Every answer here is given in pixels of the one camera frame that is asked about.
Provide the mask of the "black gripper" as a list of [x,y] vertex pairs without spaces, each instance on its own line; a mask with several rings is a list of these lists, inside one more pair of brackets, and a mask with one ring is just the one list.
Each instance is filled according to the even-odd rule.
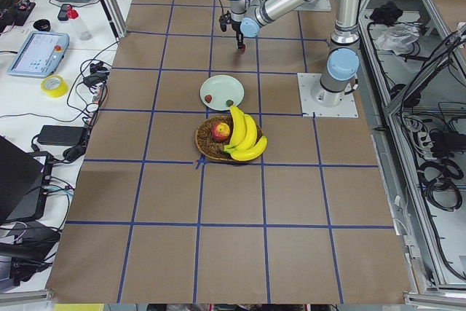
[[237,22],[237,21],[231,22],[230,14],[222,14],[219,17],[218,22],[219,22],[219,26],[222,32],[226,32],[228,26],[231,24],[232,29],[236,33],[237,48],[244,45],[244,36],[240,28],[241,22]]

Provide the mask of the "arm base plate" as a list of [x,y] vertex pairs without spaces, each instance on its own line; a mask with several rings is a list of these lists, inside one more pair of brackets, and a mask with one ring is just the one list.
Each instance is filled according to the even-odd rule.
[[347,83],[343,92],[328,92],[320,85],[321,74],[297,73],[301,114],[304,117],[358,118],[352,89]]

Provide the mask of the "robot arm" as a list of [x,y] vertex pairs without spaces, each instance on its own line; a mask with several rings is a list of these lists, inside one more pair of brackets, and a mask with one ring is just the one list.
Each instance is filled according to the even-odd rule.
[[[258,36],[259,31],[314,0],[227,0],[230,8],[219,18],[222,31],[231,27],[236,33],[237,47],[244,50],[244,38]],[[360,0],[336,0],[337,10],[331,49],[320,80],[311,89],[312,98],[324,107],[338,106],[343,97],[353,93],[347,85],[358,71],[360,60],[356,53],[359,41],[358,13]]]

